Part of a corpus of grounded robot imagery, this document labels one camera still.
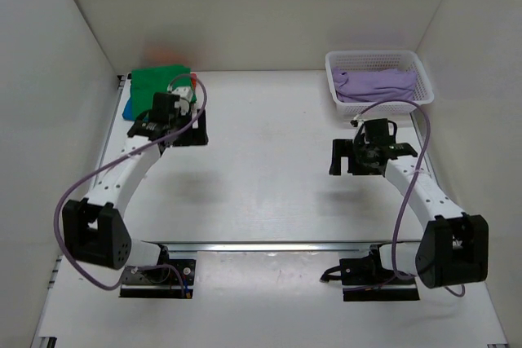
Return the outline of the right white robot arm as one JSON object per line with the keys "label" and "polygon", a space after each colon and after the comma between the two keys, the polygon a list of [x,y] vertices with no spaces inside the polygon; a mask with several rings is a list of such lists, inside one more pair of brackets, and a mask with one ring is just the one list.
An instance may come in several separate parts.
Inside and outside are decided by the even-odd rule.
{"label": "right white robot arm", "polygon": [[362,258],[340,262],[347,285],[369,278],[371,289],[399,278],[418,277],[429,289],[486,280],[489,266],[489,226],[479,214],[468,214],[440,189],[422,168],[420,153],[396,140],[397,124],[388,119],[353,123],[353,139],[335,139],[329,173],[382,176],[402,195],[400,210],[410,208],[423,229],[418,243],[405,243],[394,233],[386,244],[373,244]]}

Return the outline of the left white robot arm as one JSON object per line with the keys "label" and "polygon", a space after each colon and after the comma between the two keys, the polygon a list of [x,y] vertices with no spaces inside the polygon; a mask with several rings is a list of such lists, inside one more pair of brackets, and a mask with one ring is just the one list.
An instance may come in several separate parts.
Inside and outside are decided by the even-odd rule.
{"label": "left white robot arm", "polygon": [[126,133],[120,163],[107,169],[81,200],[62,209],[64,245],[77,262],[119,270],[141,267],[150,280],[170,274],[159,244],[131,238],[123,221],[126,207],[149,169],[169,147],[208,143],[206,114],[192,88],[182,86],[153,96]]}

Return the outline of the green t shirt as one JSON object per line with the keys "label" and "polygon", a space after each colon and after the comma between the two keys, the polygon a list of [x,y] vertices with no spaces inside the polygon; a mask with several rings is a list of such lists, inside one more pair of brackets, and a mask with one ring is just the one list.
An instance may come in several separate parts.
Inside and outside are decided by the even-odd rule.
{"label": "green t shirt", "polygon": [[175,64],[156,68],[140,68],[131,72],[130,98],[133,116],[136,118],[153,105],[157,92],[167,92],[170,82],[181,74],[190,74],[191,69]]}

